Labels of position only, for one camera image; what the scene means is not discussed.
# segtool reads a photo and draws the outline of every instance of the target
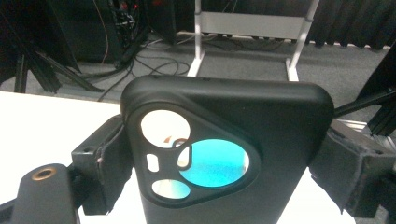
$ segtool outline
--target cable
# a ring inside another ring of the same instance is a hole
[[[239,42],[243,49],[254,50],[254,51],[274,51],[276,49],[279,49],[283,45],[285,40],[282,40],[282,41],[275,40],[275,41],[271,41],[271,43],[263,43],[263,45],[260,48],[251,48],[251,47],[248,47],[243,42],[241,42],[241,41],[239,41]]]
[[[85,79],[99,79],[104,77],[111,77],[128,69],[128,63],[121,64],[118,68],[116,68],[113,71],[104,72],[104,73],[95,73],[95,74],[80,74],[80,76]]]
[[[226,40],[226,41],[228,41],[228,42],[230,42],[230,43],[233,43],[233,44],[235,45],[234,49],[227,49],[227,48],[223,47],[222,45],[217,45],[217,44],[209,43],[209,41],[204,42],[204,44],[205,44],[205,45],[208,45],[208,46],[215,47],[215,48],[217,48],[217,49],[221,49],[221,50],[223,50],[223,51],[227,51],[227,52],[236,52],[236,51],[241,50],[241,49],[243,48],[243,46],[242,46],[238,41],[231,40],[230,38],[225,38],[225,37],[223,37],[223,38],[221,38],[220,40]]]
[[[213,35],[213,36],[207,37],[207,39],[205,39],[205,36],[203,36],[203,38],[204,39],[202,40],[202,42],[206,42],[206,41],[212,41],[212,40],[218,38],[218,36],[217,35]]]
[[[105,56],[103,57],[103,60],[102,60],[102,63],[104,63],[104,62],[105,62],[105,59],[106,59],[106,57],[107,57],[107,54],[108,54],[108,36],[107,36],[107,29],[106,29],[106,26],[105,26],[105,22],[103,21],[102,14],[100,13],[99,7],[98,7],[98,5],[96,4],[96,0],[92,0],[92,1],[93,1],[93,3],[95,4],[96,10],[97,10],[97,12],[98,12],[100,21],[101,21],[102,26],[103,26],[103,30],[105,31],[105,37],[106,37],[106,52],[105,52]]]
[[[188,42],[188,41],[190,41],[190,40],[192,40],[192,39],[194,39],[194,38],[195,38],[194,35],[193,35],[193,36],[190,36],[190,37],[188,37],[188,38],[186,38],[186,39],[184,39],[184,40],[180,40],[179,42],[176,43],[176,45],[180,45],[180,44],[186,43],[186,42]],[[150,45],[159,43],[159,42],[161,42],[161,41],[163,41],[163,39],[157,39],[157,40],[148,42],[148,44],[145,46],[145,48],[147,48],[147,49],[156,49],[156,50],[165,50],[165,49],[170,49],[170,48],[173,47],[173,46],[168,46],[168,47],[165,47],[165,48],[154,48],[154,47],[150,47]]]
[[[147,59],[170,60],[170,61],[172,61],[172,62],[170,62],[170,63],[164,63],[164,64],[161,64],[161,65],[159,65],[159,66],[153,68],[153,67],[147,65],[146,63],[143,63],[142,61],[138,60],[138,59],[137,59],[138,57],[140,57],[140,58],[147,58]],[[182,76],[182,75],[187,74],[187,73],[189,72],[189,70],[190,70],[190,65],[189,65],[189,64],[187,64],[187,63],[180,63],[180,62],[178,62],[178,61],[176,61],[175,59],[172,59],[172,58],[165,58],[165,57],[145,57],[145,56],[136,55],[136,57],[134,57],[134,59],[135,59],[137,62],[143,64],[144,66],[146,66],[148,69],[151,70],[151,72],[149,73],[149,75],[153,75],[154,73],[158,73],[159,75],[166,75],[166,76]],[[174,74],[163,73],[163,72],[161,72],[161,71],[158,70],[158,69],[160,69],[160,68],[162,68],[162,67],[165,67],[165,66],[167,66],[167,65],[169,65],[169,64],[175,64],[175,65],[177,66],[177,70],[176,70],[176,72],[175,72]],[[179,73],[178,73],[178,68],[179,68],[179,66],[180,66],[181,64],[184,65],[184,66],[186,66],[187,69],[186,69],[185,71],[183,71],[183,72],[179,72]]]
[[[129,70],[128,72],[121,77],[116,83],[114,83],[112,86],[110,86],[107,90],[105,90],[102,95],[99,97],[99,99],[97,100],[97,102],[102,102],[103,99],[105,98],[105,96],[111,91],[113,90],[115,87],[117,87],[118,85],[120,85],[120,83],[127,78],[130,74],[133,75],[134,79],[136,78],[136,76],[134,75],[134,72],[132,71],[132,69],[134,68],[134,63],[131,63],[129,66]]]

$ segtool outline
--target table surface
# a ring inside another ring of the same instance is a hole
[[[105,121],[120,113],[120,106],[0,91],[0,203],[14,199],[21,178],[36,167],[69,165],[71,151]],[[86,217],[82,224],[146,223],[137,180],[133,174],[107,216]],[[290,198],[279,224],[355,223],[340,210],[306,170]]]

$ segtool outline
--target gray floor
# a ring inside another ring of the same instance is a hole
[[[295,48],[291,43],[276,43],[275,41],[254,41],[243,39],[246,47],[261,50],[237,49],[237,46],[230,41],[207,41],[205,44],[206,55],[199,72],[199,77],[224,77],[236,79],[253,80],[275,80],[286,81],[287,73],[285,59],[289,57]],[[215,48],[213,45],[220,45],[223,49]],[[179,62],[190,64],[193,60],[193,42],[188,41],[180,45],[169,48],[168,45],[160,42],[149,45],[150,49],[144,49],[139,55],[149,57],[169,57]],[[355,47],[342,48],[340,46],[324,46],[320,49],[314,45],[304,47],[303,54],[297,65],[299,78],[303,82],[316,83],[324,88],[332,97],[334,105],[340,106],[352,102],[358,96],[364,83],[376,69],[380,61],[384,58],[387,49],[372,51],[370,49],[359,49]],[[148,65],[156,67],[169,60],[149,60],[140,58]],[[81,63],[84,72],[101,72],[113,69],[111,64]],[[179,71],[187,69],[181,65]],[[160,71],[173,74],[175,65],[162,68]],[[143,76],[151,72],[142,64],[134,63],[134,74]],[[108,88],[115,83],[120,76],[97,81],[94,83],[99,88]],[[117,103],[124,87],[133,79],[127,77],[119,86],[111,91],[105,98],[105,102]],[[13,91],[14,79],[5,82],[0,86],[0,91]],[[36,82],[32,74],[29,75],[27,93],[39,95],[53,95],[55,97],[75,98],[95,101],[99,97],[98,93],[86,92],[79,87],[66,84],[57,94],[44,92]],[[346,115],[342,119],[356,121],[368,121],[378,109],[377,106],[370,106],[361,111]],[[357,223],[381,223],[380,218],[357,219]]]

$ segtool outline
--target black cable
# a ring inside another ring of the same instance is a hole
[[[132,71],[134,68],[134,62],[131,62],[130,66],[129,66],[129,70],[128,72],[121,77],[116,83],[114,83],[112,86],[110,86],[107,90],[105,90],[102,95],[99,97],[99,99],[97,100],[97,102],[102,102],[103,99],[105,98],[105,96],[111,91],[113,90],[115,87],[117,87],[118,85],[120,85],[120,83],[127,78],[130,74],[133,75],[134,78],[136,78],[136,76],[134,75],[134,72]]]
[[[164,63],[164,64],[161,64],[161,65],[159,65],[159,66],[153,68],[153,67],[147,65],[146,63],[143,63],[142,61],[138,60],[138,59],[137,59],[138,57],[140,57],[140,58],[147,58],[147,59],[170,60],[170,61],[172,61],[172,62],[170,62],[170,63]],[[190,65],[189,65],[189,64],[187,64],[187,63],[180,63],[180,62],[178,62],[178,61],[176,61],[175,59],[172,59],[172,58],[166,58],[166,57],[147,57],[147,56],[136,55],[136,56],[134,57],[134,59],[135,59],[137,62],[143,64],[144,66],[146,66],[148,69],[151,70],[151,72],[149,73],[149,75],[153,75],[154,73],[158,73],[159,75],[166,75],[166,76],[182,76],[182,75],[187,74],[187,73],[189,72],[189,70],[190,70]],[[161,71],[158,70],[158,69],[160,69],[160,68],[162,68],[162,67],[165,67],[165,66],[167,66],[167,65],[169,65],[169,64],[176,64],[176,65],[177,65],[177,70],[176,70],[176,72],[175,72],[174,74],[163,73],[163,72],[161,72]],[[185,65],[185,66],[187,67],[187,69],[186,69],[185,71],[183,71],[183,72],[179,72],[179,73],[178,73],[177,71],[178,71],[178,68],[179,68],[179,66],[180,66],[181,64],[182,64],[182,65]]]
[[[281,41],[277,41],[276,40],[275,43],[274,42],[272,42],[272,43],[263,43],[263,45],[260,48],[251,48],[251,47],[248,47],[243,42],[241,42],[241,41],[239,41],[239,42],[240,42],[240,44],[241,44],[243,49],[254,50],[254,51],[274,51],[276,49],[279,49],[283,45],[285,40],[281,40]]]
[[[97,78],[103,78],[103,77],[111,77],[111,76],[114,76],[114,75],[121,73],[121,72],[125,71],[126,69],[128,69],[128,64],[131,63],[132,61],[133,61],[133,58],[128,63],[121,64],[118,68],[116,68],[113,71],[104,72],[104,73],[91,73],[91,74],[81,73],[79,75],[85,79],[97,79]]]
[[[213,42],[213,41],[218,41],[218,42],[221,41],[223,43],[227,41],[227,42],[230,42],[230,43],[234,44],[235,48],[234,49],[227,49],[226,47],[224,47],[222,45],[209,43],[209,42]],[[212,47],[215,47],[217,49],[220,49],[220,50],[223,50],[223,51],[227,51],[227,52],[237,52],[238,50],[241,50],[243,48],[243,46],[241,46],[241,44],[238,43],[237,41],[234,41],[234,40],[231,40],[230,38],[225,38],[225,37],[222,37],[220,39],[218,37],[216,37],[213,40],[209,40],[209,41],[203,42],[203,45],[212,46]]]

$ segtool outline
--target camera cutout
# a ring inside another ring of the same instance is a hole
[[[148,160],[148,169],[153,172],[157,173],[160,171],[160,165],[158,163],[158,157],[154,154],[148,154],[146,156],[146,159]]]
[[[158,180],[151,188],[157,195],[168,199],[184,199],[190,195],[190,188],[186,184],[173,179]]]
[[[184,148],[178,156],[177,166],[181,169],[187,169],[191,165],[191,150],[189,147]]]
[[[189,139],[190,124],[178,113],[155,110],[147,113],[141,122],[142,133],[154,146],[172,148],[180,139]]]
[[[187,169],[179,169],[180,174],[192,184],[218,188],[230,185],[240,179],[249,167],[246,151],[237,144],[208,139],[199,141],[181,152],[178,160],[185,161],[185,155],[191,151]]]

